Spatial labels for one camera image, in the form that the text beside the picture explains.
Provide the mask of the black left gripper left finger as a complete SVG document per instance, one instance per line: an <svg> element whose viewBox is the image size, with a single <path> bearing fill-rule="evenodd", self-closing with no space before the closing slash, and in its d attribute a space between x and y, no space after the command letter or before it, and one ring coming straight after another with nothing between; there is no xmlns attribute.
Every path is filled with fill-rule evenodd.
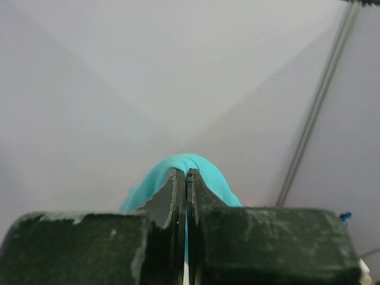
<svg viewBox="0 0 380 285"><path fill-rule="evenodd" d="M182 284L185 176L135 211L33 212L1 245L2 284Z"/></svg>

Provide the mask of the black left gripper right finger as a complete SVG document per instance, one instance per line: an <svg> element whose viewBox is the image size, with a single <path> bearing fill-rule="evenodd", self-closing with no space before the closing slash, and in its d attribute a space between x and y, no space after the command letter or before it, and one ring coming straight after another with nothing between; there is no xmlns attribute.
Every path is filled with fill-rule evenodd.
<svg viewBox="0 0 380 285"><path fill-rule="evenodd" d="M191 284L358 284L340 219L317 208L230 207L188 172Z"/></svg>

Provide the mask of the turquoise cloth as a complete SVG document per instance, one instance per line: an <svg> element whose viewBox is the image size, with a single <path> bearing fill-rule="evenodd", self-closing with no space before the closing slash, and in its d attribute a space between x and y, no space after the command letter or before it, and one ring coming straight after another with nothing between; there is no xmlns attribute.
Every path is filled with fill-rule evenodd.
<svg viewBox="0 0 380 285"><path fill-rule="evenodd" d="M147 255L164 243L163 255L171 266L188 262L188 232L186 225L186 181L188 173L198 174L205 194L213 205L240 207L237 196L230 190L218 168L196 154L178 154L155 165L145 178L133 186L119 209L148 214L154 226L146 235Z"/></svg>

